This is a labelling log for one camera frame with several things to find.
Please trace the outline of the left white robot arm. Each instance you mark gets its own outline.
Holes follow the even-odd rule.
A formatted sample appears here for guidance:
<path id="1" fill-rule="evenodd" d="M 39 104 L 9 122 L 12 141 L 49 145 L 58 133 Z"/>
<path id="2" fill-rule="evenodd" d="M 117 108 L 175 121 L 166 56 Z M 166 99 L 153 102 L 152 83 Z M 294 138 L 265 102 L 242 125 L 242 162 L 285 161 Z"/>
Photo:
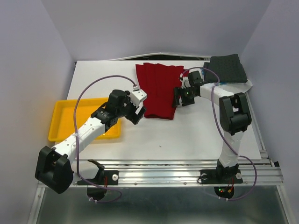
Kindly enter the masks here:
<path id="1" fill-rule="evenodd" d="M 76 127 L 73 134 L 54 147 L 44 146 L 40 150 L 35 178 L 58 194 L 65 192 L 73 182 L 71 165 L 78 160 L 80 152 L 122 117 L 134 125 L 138 124 L 146 111 L 140 106 L 146 98 L 147 94 L 142 89 L 132 92 L 113 90 L 107 102 L 94 111 L 81 127 Z"/>

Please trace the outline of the dark grey dotted skirt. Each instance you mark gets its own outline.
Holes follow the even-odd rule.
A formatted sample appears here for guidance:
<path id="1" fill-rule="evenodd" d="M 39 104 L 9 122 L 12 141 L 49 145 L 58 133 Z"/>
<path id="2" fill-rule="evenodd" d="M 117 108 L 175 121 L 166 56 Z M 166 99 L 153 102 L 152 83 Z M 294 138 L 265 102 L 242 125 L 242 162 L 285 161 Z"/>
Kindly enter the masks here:
<path id="1" fill-rule="evenodd" d="M 220 83 L 246 83 L 248 78 L 238 54 L 212 56 L 204 68 L 217 74 Z"/>

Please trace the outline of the red skirt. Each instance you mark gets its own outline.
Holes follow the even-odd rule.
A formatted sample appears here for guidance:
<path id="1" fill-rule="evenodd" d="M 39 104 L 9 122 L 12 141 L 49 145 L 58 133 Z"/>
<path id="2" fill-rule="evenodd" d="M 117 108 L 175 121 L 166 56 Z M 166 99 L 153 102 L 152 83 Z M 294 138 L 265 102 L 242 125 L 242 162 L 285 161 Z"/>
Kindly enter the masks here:
<path id="1" fill-rule="evenodd" d="M 180 87 L 180 74 L 183 66 L 143 63 L 135 66 L 140 88 L 147 93 L 143 102 L 145 117 L 150 119 L 173 120 L 175 108 L 172 107 L 174 88 Z"/>

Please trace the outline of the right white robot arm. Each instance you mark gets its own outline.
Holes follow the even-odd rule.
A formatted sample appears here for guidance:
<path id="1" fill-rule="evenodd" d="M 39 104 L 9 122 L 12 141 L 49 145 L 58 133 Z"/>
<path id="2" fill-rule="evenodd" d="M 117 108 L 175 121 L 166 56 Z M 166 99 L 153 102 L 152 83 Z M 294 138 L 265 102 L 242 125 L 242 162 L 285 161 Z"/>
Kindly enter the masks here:
<path id="1" fill-rule="evenodd" d="M 247 98 L 244 93 L 233 93 L 218 88 L 216 83 L 207 83 L 199 71 L 180 74 L 180 87 L 175 87 L 173 107 L 195 103 L 195 97 L 209 99 L 212 106 L 219 107 L 219 115 L 214 115 L 218 132 L 223 140 L 220 157 L 215 169 L 202 169 L 199 180 L 202 184 L 227 183 L 230 180 L 242 182 L 238 158 L 241 140 L 252 122 Z"/>

